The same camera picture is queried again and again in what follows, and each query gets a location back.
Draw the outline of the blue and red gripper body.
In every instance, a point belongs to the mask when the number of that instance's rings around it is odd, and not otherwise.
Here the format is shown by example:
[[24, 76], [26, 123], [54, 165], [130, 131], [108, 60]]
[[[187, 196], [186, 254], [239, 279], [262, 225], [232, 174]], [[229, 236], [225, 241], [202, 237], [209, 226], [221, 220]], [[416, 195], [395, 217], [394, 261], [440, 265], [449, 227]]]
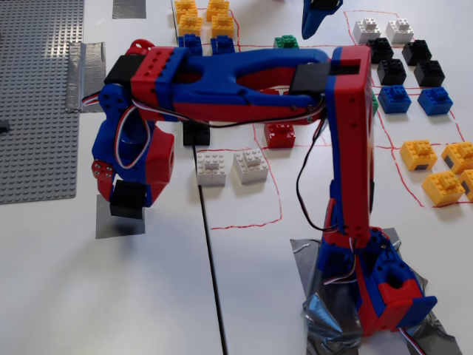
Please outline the blue and red gripper body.
[[121, 120], [133, 103], [130, 91], [120, 84], [105, 85], [98, 99], [106, 120], [92, 147], [93, 158], [111, 164], [123, 180], [146, 184], [145, 161], [154, 124], [143, 120], [137, 108]]

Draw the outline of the blue pointed gripper finger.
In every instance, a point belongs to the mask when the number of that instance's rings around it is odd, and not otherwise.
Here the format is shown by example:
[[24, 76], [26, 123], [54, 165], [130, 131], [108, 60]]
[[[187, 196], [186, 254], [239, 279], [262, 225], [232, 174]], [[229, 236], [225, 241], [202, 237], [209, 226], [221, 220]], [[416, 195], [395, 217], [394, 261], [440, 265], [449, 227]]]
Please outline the blue pointed gripper finger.
[[320, 27], [326, 16], [334, 14], [342, 0], [304, 0], [302, 13], [302, 38], [309, 39]]

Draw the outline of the slim red gripper finger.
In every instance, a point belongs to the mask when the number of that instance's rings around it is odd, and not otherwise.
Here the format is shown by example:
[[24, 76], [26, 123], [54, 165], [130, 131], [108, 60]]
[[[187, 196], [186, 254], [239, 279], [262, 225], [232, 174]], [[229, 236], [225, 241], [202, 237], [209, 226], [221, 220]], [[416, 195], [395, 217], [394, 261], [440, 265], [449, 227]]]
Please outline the slim red gripper finger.
[[102, 160], [94, 159], [92, 173], [97, 180], [98, 191], [105, 201], [110, 201], [113, 191], [113, 167]]

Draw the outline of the wide red gripper finger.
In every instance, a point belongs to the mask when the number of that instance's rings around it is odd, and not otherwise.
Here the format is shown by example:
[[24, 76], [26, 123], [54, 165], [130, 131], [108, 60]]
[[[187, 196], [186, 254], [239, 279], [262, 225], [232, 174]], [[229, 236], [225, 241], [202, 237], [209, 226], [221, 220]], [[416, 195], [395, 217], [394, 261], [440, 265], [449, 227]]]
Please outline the wide red gripper finger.
[[146, 207], [151, 207], [171, 180], [174, 136], [155, 127], [145, 161]]

